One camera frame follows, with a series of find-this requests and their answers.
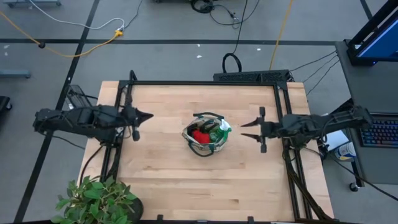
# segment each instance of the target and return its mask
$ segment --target yellow cable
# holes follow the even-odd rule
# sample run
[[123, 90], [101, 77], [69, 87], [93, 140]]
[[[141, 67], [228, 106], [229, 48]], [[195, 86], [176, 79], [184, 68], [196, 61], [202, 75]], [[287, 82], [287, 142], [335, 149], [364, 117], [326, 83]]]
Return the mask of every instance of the yellow cable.
[[293, 4], [293, 0], [290, 0], [289, 7], [287, 8], [287, 11], [286, 11], [285, 19], [284, 19], [284, 21], [282, 23], [282, 27], [280, 28], [278, 39], [276, 40], [274, 52], [272, 53], [271, 63], [269, 64], [269, 70], [272, 69], [272, 63], [274, 62], [276, 49], [278, 48], [280, 38], [282, 38], [282, 34], [284, 32], [284, 29], [285, 29], [287, 18], [289, 17], [290, 10], [292, 9], [292, 4]]
[[[40, 42], [39, 42], [39, 41], [35, 40], [33, 37], [31, 37], [29, 34], [25, 33], [25, 32], [24, 32], [21, 28], [19, 28], [17, 25], [15, 25], [15, 23], [13, 23], [3, 12], [0, 11], [0, 15], [2, 15], [2, 16], [3, 16], [15, 29], [19, 30], [19, 32], [21, 32], [22, 34], [24, 34], [27, 38], [29, 38], [31, 41], [35, 42], [36, 44], [39, 44], [39, 45], [40, 45]], [[57, 55], [59, 55], [59, 56], [62, 56], [62, 57], [71, 57], [71, 58], [73, 58], [73, 57], [80, 57], [80, 56], [89, 54], [90, 52], [92, 52], [94, 49], [97, 49], [98, 47], [104, 46], [104, 45], [106, 45], [106, 44], [112, 42], [114, 39], [116, 39], [117, 37], [120, 37], [120, 36], [122, 36], [122, 35], [123, 35], [123, 32], [121, 32], [120, 30], [116, 30], [116, 31], [115, 31], [115, 35], [114, 35], [110, 40], [106, 41], [105, 43], [98, 44], [97, 46], [93, 47], [92, 49], [89, 49], [88, 51], [86, 51], [86, 52], [84, 52], [84, 53], [81, 53], [81, 54], [78, 54], [78, 55], [64, 55], [64, 54], [61, 54], [60, 52], [58, 52], [58, 51], [56, 51], [56, 50], [54, 50], [54, 49], [52, 49], [52, 48], [50, 48], [50, 47], [45, 47], [44, 49], [47, 49], [47, 50], [49, 50], [49, 51], [51, 51], [51, 52], [53, 52], [53, 53], [55, 53], [55, 54], [57, 54]]]

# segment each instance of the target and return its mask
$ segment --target plant pot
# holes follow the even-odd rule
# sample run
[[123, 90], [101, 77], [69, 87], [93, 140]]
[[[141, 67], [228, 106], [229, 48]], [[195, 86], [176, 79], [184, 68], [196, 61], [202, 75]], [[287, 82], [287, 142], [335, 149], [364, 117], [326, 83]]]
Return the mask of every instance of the plant pot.
[[132, 211], [130, 211], [127, 214], [127, 220], [132, 221], [133, 224], [136, 224], [141, 219], [142, 214], [144, 213], [144, 205], [139, 198], [134, 199], [132, 202], [133, 204], [126, 206], [130, 206], [135, 212], [133, 213]]

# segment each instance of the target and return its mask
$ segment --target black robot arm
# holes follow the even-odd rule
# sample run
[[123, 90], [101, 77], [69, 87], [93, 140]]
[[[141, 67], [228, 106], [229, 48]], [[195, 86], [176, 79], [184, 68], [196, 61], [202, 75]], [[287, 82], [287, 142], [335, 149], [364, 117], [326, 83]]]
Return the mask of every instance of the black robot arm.
[[281, 123], [264, 121], [265, 109], [260, 108], [260, 117], [242, 127], [260, 125], [261, 134], [242, 134], [262, 143], [262, 152], [266, 152], [265, 138], [288, 138], [294, 148], [305, 147], [311, 139], [324, 138], [326, 134], [345, 128], [357, 128], [373, 123], [372, 117], [360, 106], [348, 111], [324, 116], [287, 114]]
[[120, 112], [114, 106], [98, 105], [75, 108], [70, 111], [41, 109], [35, 115], [35, 131], [65, 131], [112, 143], [116, 128], [133, 127], [133, 140], [139, 140], [137, 128], [153, 117], [137, 108], [125, 106]]

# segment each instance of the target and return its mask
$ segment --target red object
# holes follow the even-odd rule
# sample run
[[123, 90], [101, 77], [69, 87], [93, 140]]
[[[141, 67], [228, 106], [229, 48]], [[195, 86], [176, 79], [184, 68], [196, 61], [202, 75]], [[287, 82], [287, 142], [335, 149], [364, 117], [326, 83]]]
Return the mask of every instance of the red object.
[[198, 141], [200, 144], [210, 144], [210, 135], [203, 134], [199, 130], [192, 131], [193, 138]]

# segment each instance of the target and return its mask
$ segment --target wooden table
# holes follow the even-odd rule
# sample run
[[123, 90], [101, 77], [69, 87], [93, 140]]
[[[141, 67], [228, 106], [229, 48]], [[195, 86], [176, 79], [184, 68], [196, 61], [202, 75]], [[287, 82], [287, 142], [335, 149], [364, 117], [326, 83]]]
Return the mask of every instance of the wooden table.
[[[288, 87], [293, 113], [308, 114], [303, 84]], [[103, 82], [98, 103], [114, 105], [117, 88], [118, 82]], [[142, 200], [143, 220], [163, 214], [165, 220], [245, 221], [253, 216], [255, 221], [294, 221], [282, 141], [268, 139], [267, 153], [261, 154], [259, 143], [240, 135], [259, 133], [259, 127], [240, 125], [259, 116], [260, 106], [266, 107], [266, 120], [277, 122], [272, 87], [134, 85], [132, 98], [134, 107], [155, 115], [141, 124], [138, 142], [124, 140], [118, 172], [118, 180]], [[181, 136], [192, 114], [204, 111], [223, 115], [233, 129], [224, 149], [207, 158], [196, 156]], [[88, 140], [82, 166], [98, 147], [97, 140]], [[318, 150], [314, 141], [308, 147]], [[301, 155], [308, 191], [333, 217], [320, 158], [308, 151]], [[103, 157], [104, 149], [85, 175], [99, 175]]]

